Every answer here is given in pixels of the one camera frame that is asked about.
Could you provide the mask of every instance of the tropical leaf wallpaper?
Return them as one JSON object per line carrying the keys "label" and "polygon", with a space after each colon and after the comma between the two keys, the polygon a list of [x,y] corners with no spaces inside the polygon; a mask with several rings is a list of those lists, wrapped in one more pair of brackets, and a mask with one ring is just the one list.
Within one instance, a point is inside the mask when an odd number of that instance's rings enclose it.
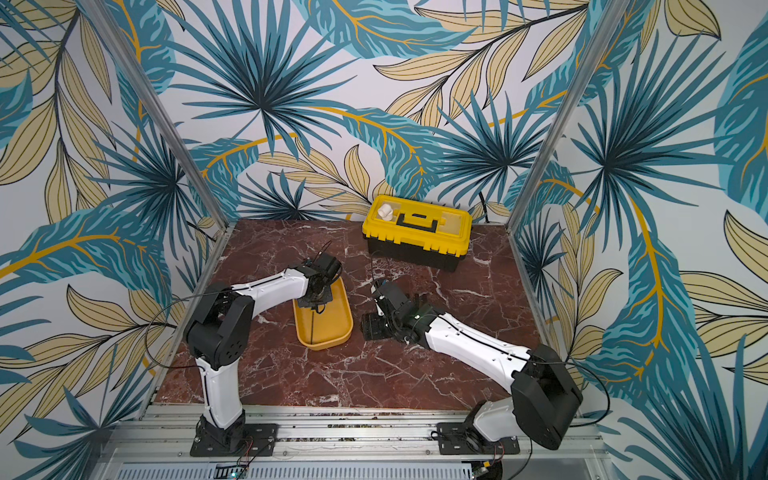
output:
{"label": "tropical leaf wallpaper", "polygon": [[[162,92],[169,14],[109,5]],[[3,478],[82,478],[146,398],[147,347],[170,351],[184,307],[151,322],[218,228],[76,2],[2,0],[0,40]]]}
{"label": "tropical leaf wallpaper", "polygon": [[[497,222],[608,3],[105,0],[229,219],[395,194]],[[630,0],[520,206],[620,478],[766,477],[766,11]],[[75,0],[0,0],[0,41],[0,454],[81,478],[220,231]]]}
{"label": "tropical leaf wallpaper", "polygon": [[545,335],[618,478],[768,478],[768,5],[630,1],[615,37],[513,232]]}

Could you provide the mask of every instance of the black toolbox base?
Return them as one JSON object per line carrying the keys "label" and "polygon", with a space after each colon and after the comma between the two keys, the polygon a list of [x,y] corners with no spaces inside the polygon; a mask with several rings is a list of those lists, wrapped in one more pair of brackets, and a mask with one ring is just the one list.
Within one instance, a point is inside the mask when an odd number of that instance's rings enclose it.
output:
{"label": "black toolbox base", "polygon": [[454,257],[453,255],[444,255],[440,252],[427,251],[418,245],[410,243],[395,243],[392,241],[382,241],[378,238],[368,238],[368,252],[375,257],[389,257],[403,262],[415,263],[416,265],[431,266],[447,272],[455,272],[458,261],[465,257]]}

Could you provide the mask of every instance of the red marble surface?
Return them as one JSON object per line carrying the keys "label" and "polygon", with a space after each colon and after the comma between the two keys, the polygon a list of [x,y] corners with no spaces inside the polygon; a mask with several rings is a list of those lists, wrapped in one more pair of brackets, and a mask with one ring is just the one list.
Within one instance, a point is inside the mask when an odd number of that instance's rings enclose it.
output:
{"label": "red marble surface", "polygon": [[[535,347],[538,333],[523,292],[504,227],[473,226],[468,255],[454,273],[388,258],[371,259],[361,224],[240,220],[221,257],[214,281],[258,280],[301,261],[327,241],[341,260],[356,321],[341,346],[314,352],[296,338],[290,303],[259,315],[240,360],[240,397],[247,405],[470,409],[506,395],[498,384],[447,355],[395,340],[363,342],[358,319],[375,309],[369,299],[376,278],[395,280],[406,293],[504,341]],[[175,366],[193,362],[181,346]],[[197,369],[171,370],[156,403],[202,402]]]}

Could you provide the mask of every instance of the blue palm leaf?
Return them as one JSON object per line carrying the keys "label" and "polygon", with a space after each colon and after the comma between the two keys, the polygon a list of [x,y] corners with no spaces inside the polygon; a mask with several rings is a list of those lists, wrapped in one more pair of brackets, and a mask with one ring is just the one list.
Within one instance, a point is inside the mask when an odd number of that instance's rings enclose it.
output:
{"label": "blue palm leaf", "polygon": [[[620,72],[613,73],[614,99],[610,104],[605,90],[598,91],[600,114],[591,104],[585,106],[592,125],[589,128],[579,124],[584,140],[574,139],[573,142],[598,165],[598,173],[576,206],[591,198],[600,207],[598,221],[594,222],[588,233],[593,234],[604,224],[604,248],[611,231],[611,218],[616,223],[615,230],[621,245],[624,219],[635,218],[635,206],[643,212],[651,229],[655,230],[654,219],[646,205],[644,194],[677,204],[691,205],[664,191],[655,183],[657,180],[719,188],[656,168],[721,164],[726,161],[717,155],[690,151],[713,144],[717,138],[694,142],[674,141],[676,135],[699,127],[715,116],[717,109],[682,120],[723,83],[730,71],[730,67],[724,68],[707,80],[720,56],[704,63],[715,45],[713,43],[696,58],[689,60],[696,44],[697,40],[692,41],[670,64],[670,57],[676,47],[673,41],[654,65],[658,51],[657,35],[642,72],[640,52],[639,48],[637,49],[626,87],[622,85]],[[584,227],[588,220],[589,216],[585,216],[581,226]],[[634,238],[637,236],[635,222],[629,221],[628,224]]]}
{"label": "blue palm leaf", "polygon": [[[114,359],[118,346],[112,349],[112,359],[109,366],[107,382],[104,384],[104,397],[109,387],[113,373]],[[141,407],[144,395],[150,387],[147,383],[139,389],[149,369],[139,372],[140,364],[137,364],[127,380],[123,384],[117,397],[110,405],[107,413],[101,421],[94,419],[86,408],[65,388],[67,404],[78,422],[70,425],[50,419],[37,419],[26,416],[29,425],[36,431],[53,437],[81,435],[75,440],[57,447],[40,447],[27,442],[14,440],[13,444],[18,453],[24,458],[46,458],[44,462],[31,470],[19,475],[14,480],[28,480],[53,468],[43,476],[43,480],[63,480],[65,478],[87,478],[93,469],[101,447],[109,439],[112,430],[121,420],[125,420]],[[101,401],[101,410],[104,410],[104,399]]]}
{"label": "blue palm leaf", "polygon": [[[511,120],[499,124],[496,107],[492,102],[494,126],[490,127],[474,95],[471,102],[472,115],[459,105],[469,120],[470,131],[457,124],[444,111],[440,111],[458,133],[434,130],[437,133],[435,141],[445,148],[442,158],[435,166],[440,181],[446,184],[438,195],[438,201],[455,191],[454,204],[466,194],[470,194],[467,201],[471,204],[481,192],[484,192],[489,200],[495,195],[495,201],[501,202],[508,188],[508,175],[516,175],[514,168],[531,166],[549,126],[542,126],[546,117],[539,115],[527,128],[524,127],[531,118],[530,114],[523,115],[514,127]],[[509,100],[506,118],[512,118]]]}
{"label": "blue palm leaf", "polygon": [[518,232],[515,234],[515,242],[520,250],[523,266],[533,284],[536,300],[544,310],[543,313],[547,315],[547,318],[554,312],[554,299],[549,289],[546,277],[548,274],[545,272],[545,267],[565,255],[565,253],[552,253],[552,250],[560,241],[563,230],[558,229],[558,223],[553,223],[549,226],[548,224],[549,212],[545,215],[543,222],[539,214],[532,221],[531,225],[518,229]]}
{"label": "blue palm leaf", "polygon": [[170,238],[170,251],[174,257],[176,244],[180,243],[186,250],[187,237],[191,235],[187,220],[199,217],[200,211],[192,201],[187,186],[182,184],[184,170],[176,162],[176,157],[155,130],[154,123],[149,121],[145,127],[138,125],[143,141],[133,138],[133,135],[121,127],[131,145],[113,137],[112,141],[126,152],[120,154],[116,150],[97,143],[97,146],[113,161],[105,161],[107,165],[130,175],[130,180],[112,178],[96,178],[91,180],[107,184],[127,187],[111,195],[103,204],[113,205],[116,211],[134,208],[140,221],[144,223],[155,238]]}
{"label": "blue palm leaf", "polygon": [[266,187],[259,185],[250,175],[246,174],[251,184],[256,190],[243,186],[247,192],[243,194],[241,205],[244,210],[240,210],[243,217],[258,218],[261,220],[338,220],[339,213],[328,210],[307,209],[309,205],[302,207],[301,200],[304,194],[304,184],[296,189],[296,192],[290,191],[288,179],[285,171],[280,171],[280,192],[275,188],[273,180],[274,173],[266,178]]}
{"label": "blue palm leaf", "polygon": [[746,418],[744,416],[743,355],[746,337],[742,337],[733,368],[733,401],[729,408],[717,369],[698,335],[701,366],[697,366],[694,352],[685,350],[694,387],[678,382],[668,396],[652,399],[640,410],[656,430],[655,432],[633,419],[622,417],[620,423],[629,425],[656,447],[663,456],[651,453],[639,445],[630,445],[632,453],[669,478],[680,476],[669,466],[680,469],[685,478],[700,480],[757,480],[765,478],[768,460],[768,408],[763,412],[756,435],[750,447],[746,444]]}
{"label": "blue palm leaf", "polygon": [[[321,84],[320,81],[349,62],[322,71],[316,70],[345,45],[321,51],[326,43],[326,38],[323,38],[299,56],[296,52],[304,41],[309,24],[305,24],[289,39],[290,0],[283,0],[279,18],[275,2],[267,2],[264,31],[261,27],[259,2],[251,2],[251,26],[246,22],[247,17],[240,0],[232,0],[237,19],[235,25],[230,24],[221,6],[214,2],[219,24],[216,26],[193,2],[185,1],[205,27],[205,33],[182,18],[176,19],[212,59],[204,57],[195,48],[169,42],[174,50],[210,71],[204,73],[196,68],[174,64],[176,71],[188,74],[207,86],[176,84],[173,87],[218,97],[217,101],[186,103],[213,109],[195,118],[251,113],[255,119],[260,115],[270,152],[274,152],[275,140],[289,138],[291,134],[296,135],[307,147],[310,145],[307,136],[329,145],[319,131],[336,134],[327,121],[338,120],[324,114],[323,109],[344,108],[345,105],[321,97],[345,82]],[[299,157],[298,148],[293,142],[286,142],[286,146],[295,157]]]}

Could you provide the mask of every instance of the yellow toolbox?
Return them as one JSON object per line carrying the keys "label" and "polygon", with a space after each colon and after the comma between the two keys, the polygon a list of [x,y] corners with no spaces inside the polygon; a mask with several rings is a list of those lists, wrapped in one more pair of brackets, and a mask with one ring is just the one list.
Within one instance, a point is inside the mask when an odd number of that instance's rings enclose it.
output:
{"label": "yellow toolbox", "polygon": [[469,249],[472,217],[463,210],[379,195],[362,223],[372,255],[453,272]]}

